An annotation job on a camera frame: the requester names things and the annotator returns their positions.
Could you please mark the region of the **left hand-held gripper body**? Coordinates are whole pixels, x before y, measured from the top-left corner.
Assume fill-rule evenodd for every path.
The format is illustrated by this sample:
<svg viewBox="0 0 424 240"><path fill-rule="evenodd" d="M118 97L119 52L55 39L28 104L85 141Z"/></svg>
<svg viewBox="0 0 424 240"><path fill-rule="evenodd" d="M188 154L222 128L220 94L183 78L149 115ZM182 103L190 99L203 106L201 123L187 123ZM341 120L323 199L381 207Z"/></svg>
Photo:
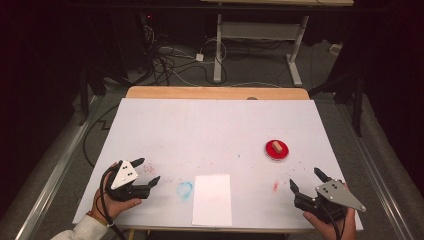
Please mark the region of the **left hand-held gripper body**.
<svg viewBox="0 0 424 240"><path fill-rule="evenodd" d="M121 160L111 168L105 190L115 201L125 202L133 198L147 199L150 195L148 185L134 185L138 173L131 161Z"/></svg>

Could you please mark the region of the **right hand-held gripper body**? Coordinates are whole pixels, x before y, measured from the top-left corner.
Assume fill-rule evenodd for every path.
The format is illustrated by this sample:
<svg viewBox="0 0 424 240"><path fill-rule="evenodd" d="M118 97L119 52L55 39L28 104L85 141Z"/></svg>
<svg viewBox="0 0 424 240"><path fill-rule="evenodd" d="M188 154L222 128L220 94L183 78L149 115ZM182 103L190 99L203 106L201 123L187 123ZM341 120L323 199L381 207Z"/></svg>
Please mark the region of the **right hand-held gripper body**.
<svg viewBox="0 0 424 240"><path fill-rule="evenodd" d="M325 223L344 219L348 208L366 211L366 207L338 180L323 183L315 190L317 196L314 198L300 192L295 196L294 205Z"/></svg>

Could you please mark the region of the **round red ink pad dish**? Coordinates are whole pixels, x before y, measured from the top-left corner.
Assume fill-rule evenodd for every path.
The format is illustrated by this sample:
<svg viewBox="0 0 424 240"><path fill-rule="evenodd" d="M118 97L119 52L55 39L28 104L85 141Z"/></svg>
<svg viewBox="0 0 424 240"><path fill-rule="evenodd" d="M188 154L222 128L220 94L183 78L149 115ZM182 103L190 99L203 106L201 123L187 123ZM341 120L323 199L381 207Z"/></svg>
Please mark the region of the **round red ink pad dish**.
<svg viewBox="0 0 424 240"><path fill-rule="evenodd" d="M272 147L272 142L273 141L278 141L279 142L279 144L282 147L282 152L281 153L276 153L274 151L274 149ZM275 161L280 161L280 160L285 159L288 156L288 154L289 154L289 148L288 148L288 146L284 142L282 142L280 140L277 140L277 139L273 139L273 140L268 141L265 144L265 153L266 153L266 155L270 159L275 160Z"/></svg>

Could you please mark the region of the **person's right hand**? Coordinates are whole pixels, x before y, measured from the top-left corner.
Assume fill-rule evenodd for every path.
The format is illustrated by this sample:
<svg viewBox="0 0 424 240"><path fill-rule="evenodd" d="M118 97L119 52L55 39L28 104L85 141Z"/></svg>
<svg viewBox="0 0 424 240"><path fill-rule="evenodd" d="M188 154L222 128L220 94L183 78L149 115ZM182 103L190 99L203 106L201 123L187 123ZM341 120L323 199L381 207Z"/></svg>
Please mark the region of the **person's right hand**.
<svg viewBox="0 0 424 240"><path fill-rule="evenodd" d="M303 216L320 233L324 240L356 240L355 210L352 208L347 209L344 220L336 221L336 226L341 236L340 239L337 239L336 230L331 223L322 222L310 212L304 212Z"/></svg>

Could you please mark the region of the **person's left hand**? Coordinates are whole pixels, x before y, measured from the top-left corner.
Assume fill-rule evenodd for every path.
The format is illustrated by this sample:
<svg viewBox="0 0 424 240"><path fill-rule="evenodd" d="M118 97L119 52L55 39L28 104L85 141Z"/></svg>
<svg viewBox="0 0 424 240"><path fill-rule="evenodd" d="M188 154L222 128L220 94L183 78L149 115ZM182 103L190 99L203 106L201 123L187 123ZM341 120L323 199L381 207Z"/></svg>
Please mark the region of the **person's left hand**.
<svg viewBox="0 0 424 240"><path fill-rule="evenodd" d="M98 188L93 199L93 205L89 215L102 224L113 222L122 212L136 207L142 203L139 198L133 198L125 202L114 201L105 190Z"/></svg>

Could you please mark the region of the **white paper sheet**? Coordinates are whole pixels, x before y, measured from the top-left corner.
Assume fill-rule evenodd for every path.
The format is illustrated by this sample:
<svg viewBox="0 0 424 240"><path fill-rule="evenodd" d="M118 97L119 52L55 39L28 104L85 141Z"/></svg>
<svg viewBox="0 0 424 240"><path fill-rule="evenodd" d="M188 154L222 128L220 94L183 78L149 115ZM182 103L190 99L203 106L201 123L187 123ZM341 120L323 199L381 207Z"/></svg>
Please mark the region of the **white paper sheet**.
<svg viewBox="0 0 424 240"><path fill-rule="evenodd" d="M229 175L202 175L195 178L192 224L208 227L232 225Z"/></svg>

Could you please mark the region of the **white table cover board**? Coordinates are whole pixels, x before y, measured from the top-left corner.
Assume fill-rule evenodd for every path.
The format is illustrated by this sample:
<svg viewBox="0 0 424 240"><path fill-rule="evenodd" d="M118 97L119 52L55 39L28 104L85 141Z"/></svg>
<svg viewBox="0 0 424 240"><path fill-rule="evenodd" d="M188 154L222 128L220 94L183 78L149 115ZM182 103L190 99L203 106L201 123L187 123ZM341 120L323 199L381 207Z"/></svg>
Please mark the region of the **white table cover board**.
<svg viewBox="0 0 424 240"><path fill-rule="evenodd" d="M288 156L270 159L265 144L284 142ZM311 100L121 101L75 217L91 208L105 170L119 160L145 158L138 183L160 176L142 204L116 219L120 227L239 232L304 232L308 222L294 205L292 179L315 194L320 168L340 179L339 167ZM229 175L232 225L192 224L195 178Z"/></svg>

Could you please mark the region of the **black stand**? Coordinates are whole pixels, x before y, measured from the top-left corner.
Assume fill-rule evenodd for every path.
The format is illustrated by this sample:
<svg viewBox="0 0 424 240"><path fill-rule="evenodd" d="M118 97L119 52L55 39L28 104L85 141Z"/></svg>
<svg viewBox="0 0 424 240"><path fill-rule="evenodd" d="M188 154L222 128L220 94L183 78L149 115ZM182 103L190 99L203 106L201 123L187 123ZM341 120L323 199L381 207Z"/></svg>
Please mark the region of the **black stand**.
<svg viewBox="0 0 424 240"><path fill-rule="evenodd" d="M321 93L331 92L334 94L336 104L352 104L351 124L358 137L361 132L362 100L364 92L364 72L353 69L338 77L329 79L326 83L314 87L308 91L310 97Z"/></svg>
<svg viewBox="0 0 424 240"><path fill-rule="evenodd" d="M80 120L82 126L89 115L89 93L91 90L95 96L104 96L106 87L103 83L103 76L99 69L95 67L83 67L79 74L80 81Z"/></svg>

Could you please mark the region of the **metal floor rail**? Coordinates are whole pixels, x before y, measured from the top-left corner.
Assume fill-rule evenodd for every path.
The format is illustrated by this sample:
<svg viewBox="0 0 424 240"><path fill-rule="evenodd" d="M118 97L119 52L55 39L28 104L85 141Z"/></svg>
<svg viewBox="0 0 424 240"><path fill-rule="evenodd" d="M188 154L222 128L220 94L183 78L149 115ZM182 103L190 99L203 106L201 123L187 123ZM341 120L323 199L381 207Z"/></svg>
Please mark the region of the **metal floor rail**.
<svg viewBox="0 0 424 240"><path fill-rule="evenodd" d="M407 223L405 222L399 205L393 198L389 188L385 184L379 170L377 169L371 154L369 153L363 139L357 136L356 131L351 125L351 118L348 109L344 105L338 105L337 109L342 116L343 121L347 125L347 129L352 135L356 146L361 153L361 161L365 168L365 172L370 178L371 185L375 190L379 201L384 209L392 228L395 231L398 240L415 240Z"/></svg>
<svg viewBox="0 0 424 240"><path fill-rule="evenodd" d="M94 96L88 105L88 115L78 125L76 132L68 143L64 152L60 155L58 162L46 184L44 185L39 197L35 201L22 227L17 233L15 240L33 240L35 233L43 221L56 193L65 177L65 174L71 164L72 156L78 144L87 132L87 129L93 119L94 113L101 105L103 98Z"/></svg>

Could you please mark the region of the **white metal desk frame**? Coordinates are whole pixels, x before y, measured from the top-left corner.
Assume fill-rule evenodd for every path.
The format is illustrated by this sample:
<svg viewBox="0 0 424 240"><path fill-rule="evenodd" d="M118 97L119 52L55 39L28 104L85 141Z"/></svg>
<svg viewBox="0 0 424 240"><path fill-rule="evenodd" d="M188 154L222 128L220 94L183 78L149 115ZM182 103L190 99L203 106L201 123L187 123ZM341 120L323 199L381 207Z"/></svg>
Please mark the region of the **white metal desk frame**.
<svg viewBox="0 0 424 240"><path fill-rule="evenodd" d="M201 0L211 3L213 7L301 7L306 10L316 10L318 7L340 9L351 7L353 0ZM296 57L307 28L309 15L304 14L298 23L259 23L253 21L228 21L223 14L217 14L216 50L214 57L214 83L222 83L224 77L223 60L227 49L222 39L250 39L293 41L293 50L285 55L286 65L291 79L296 87L302 86Z"/></svg>

